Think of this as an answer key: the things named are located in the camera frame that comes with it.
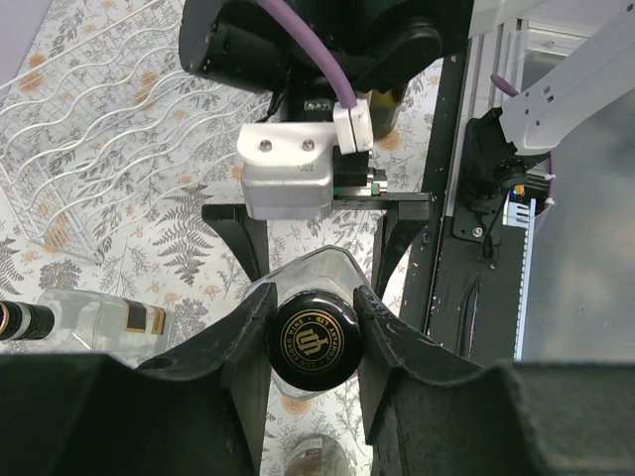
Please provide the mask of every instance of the cable connector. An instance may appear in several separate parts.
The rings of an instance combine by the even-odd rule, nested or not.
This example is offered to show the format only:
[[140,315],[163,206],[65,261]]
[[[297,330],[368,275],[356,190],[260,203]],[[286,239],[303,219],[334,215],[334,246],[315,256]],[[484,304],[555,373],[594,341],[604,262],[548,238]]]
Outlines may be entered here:
[[352,109],[345,109],[339,102],[336,103],[333,108],[333,123],[343,155],[372,150],[373,128],[366,99],[357,99],[357,105]]

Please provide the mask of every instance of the bolt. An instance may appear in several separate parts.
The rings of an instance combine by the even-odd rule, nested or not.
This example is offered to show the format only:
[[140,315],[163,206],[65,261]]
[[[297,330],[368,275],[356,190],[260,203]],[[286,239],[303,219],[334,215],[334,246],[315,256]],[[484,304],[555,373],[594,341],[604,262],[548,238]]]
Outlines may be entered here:
[[268,141],[267,139],[260,141],[260,150],[262,152],[270,152],[273,149],[273,146],[271,145],[271,141]]

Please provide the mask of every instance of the bottle cap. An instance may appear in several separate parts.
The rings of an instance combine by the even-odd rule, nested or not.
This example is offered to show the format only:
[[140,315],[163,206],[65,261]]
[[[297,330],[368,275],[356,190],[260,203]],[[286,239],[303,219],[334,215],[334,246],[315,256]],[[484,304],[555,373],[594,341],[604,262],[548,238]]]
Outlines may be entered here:
[[267,322],[267,353],[278,375],[312,392],[332,389],[357,369],[363,352],[357,314],[341,297],[306,291]]
[[0,340],[44,339],[54,323],[55,316],[48,307],[0,301]]

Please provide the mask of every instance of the tablecloth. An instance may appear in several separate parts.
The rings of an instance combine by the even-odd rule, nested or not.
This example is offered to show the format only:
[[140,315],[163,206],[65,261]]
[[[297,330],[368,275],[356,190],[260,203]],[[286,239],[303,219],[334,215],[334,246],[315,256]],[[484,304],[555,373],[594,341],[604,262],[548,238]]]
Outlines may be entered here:
[[[139,0],[54,0],[25,59],[25,68],[59,54],[142,4]],[[439,61],[412,81],[396,130],[376,144],[376,166],[386,169],[390,191],[415,191],[421,186],[440,75]],[[175,115],[173,120],[181,119]],[[196,235],[199,241],[191,243],[196,249],[195,260],[191,259],[191,250],[180,247],[175,234],[192,223],[201,224],[199,207],[215,190],[223,188],[225,198],[230,190],[240,199],[241,172],[240,164],[232,162],[203,184],[166,198],[162,212],[145,216],[118,232],[101,265],[29,243],[8,205],[0,202],[0,298],[33,302],[49,288],[134,298],[175,313],[174,344],[192,337],[232,311],[249,282],[226,245],[212,233]],[[126,212],[134,214],[135,207],[130,206]],[[332,244],[348,249],[369,274],[377,216],[377,212],[343,211],[322,221],[270,224],[271,268]],[[396,313],[407,259],[408,254],[384,297]],[[0,349],[25,352],[29,345],[6,343]],[[261,474],[282,475],[285,453],[308,432],[335,437],[349,456],[351,474],[369,474],[372,448],[364,444],[354,377],[308,402],[283,397],[272,385]]]

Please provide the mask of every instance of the white wire rack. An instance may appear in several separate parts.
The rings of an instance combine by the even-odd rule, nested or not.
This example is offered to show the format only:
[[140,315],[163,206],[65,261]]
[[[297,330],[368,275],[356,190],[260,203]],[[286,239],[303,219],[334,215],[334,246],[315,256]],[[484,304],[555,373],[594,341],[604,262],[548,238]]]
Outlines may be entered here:
[[263,113],[263,98],[181,70],[182,7],[151,1],[0,86],[0,188],[31,241],[101,262],[115,232],[205,180]]

